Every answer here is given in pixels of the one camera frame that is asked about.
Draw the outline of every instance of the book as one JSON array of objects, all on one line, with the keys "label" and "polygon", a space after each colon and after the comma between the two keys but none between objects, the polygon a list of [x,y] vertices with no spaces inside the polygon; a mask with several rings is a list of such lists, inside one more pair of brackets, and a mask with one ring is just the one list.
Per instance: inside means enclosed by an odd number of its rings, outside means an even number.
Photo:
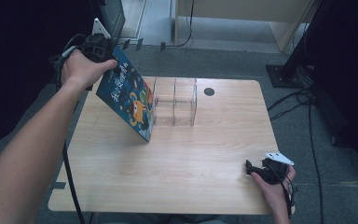
[{"label": "book", "polygon": [[96,92],[147,142],[153,128],[153,94],[124,52],[116,47],[117,68],[106,72]]}]

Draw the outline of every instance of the transparent plastic organizer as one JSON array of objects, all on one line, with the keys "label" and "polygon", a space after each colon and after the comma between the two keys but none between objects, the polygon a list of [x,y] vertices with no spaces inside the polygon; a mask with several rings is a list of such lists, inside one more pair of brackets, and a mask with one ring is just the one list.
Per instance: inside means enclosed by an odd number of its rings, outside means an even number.
[{"label": "transparent plastic organizer", "polygon": [[155,126],[193,126],[197,110],[197,80],[145,77],[153,92]]}]

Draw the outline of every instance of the human hand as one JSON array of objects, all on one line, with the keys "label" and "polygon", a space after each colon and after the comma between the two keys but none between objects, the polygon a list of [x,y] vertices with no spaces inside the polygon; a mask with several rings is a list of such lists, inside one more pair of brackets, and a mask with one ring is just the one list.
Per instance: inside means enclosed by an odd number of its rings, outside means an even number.
[{"label": "human hand", "polygon": [[[291,165],[287,166],[287,175],[283,181],[283,185],[289,192],[289,183],[293,182],[296,176],[295,168]],[[255,183],[262,189],[262,194],[272,210],[274,223],[289,223],[287,204],[281,184],[270,185],[266,183],[256,172],[251,173]]]},{"label": "human hand", "polygon": [[80,50],[74,49],[62,68],[62,86],[75,85],[82,91],[94,84],[109,69],[117,66],[117,61],[108,60],[94,63]]}]

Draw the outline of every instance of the blue book cover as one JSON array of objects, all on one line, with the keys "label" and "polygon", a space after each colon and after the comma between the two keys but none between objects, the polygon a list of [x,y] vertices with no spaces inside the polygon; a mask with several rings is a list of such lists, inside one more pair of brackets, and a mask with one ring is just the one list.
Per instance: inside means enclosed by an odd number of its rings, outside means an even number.
[{"label": "blue book cover", "polygon": [[117,67],[103,75],[96,92],[121,118],[146,141],[153,127],[153,95],[123,51],[116,47]]}]

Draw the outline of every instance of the wooden desk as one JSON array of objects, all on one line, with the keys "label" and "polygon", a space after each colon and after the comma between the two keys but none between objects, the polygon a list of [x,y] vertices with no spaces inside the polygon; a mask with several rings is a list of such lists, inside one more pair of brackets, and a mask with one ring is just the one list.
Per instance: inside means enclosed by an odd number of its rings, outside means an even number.
[{"label": "wooden desk", "polygon": [[[149,143],[89,93],[68,149],[82,210],[269,213],[243,170],[245,160],[260,166],[264,152],[278,151],[258,82],[198,78],[197,86],[194,126],[156,126]],[[67,182],[63,167],[58,181]],[[48,207],[75,211],[68,185]]]},{"label": "wooden desk", "polygon": [[[190,17],[192,1],[174,0],[175,45],[178,45],[178,18]],[[315,0],[197,0],[194,3],[193,17],[269,21],[278,48],[284,51],[299,25],[302,22],[310,22],[307,17],[313,16],[318,2]]]}]

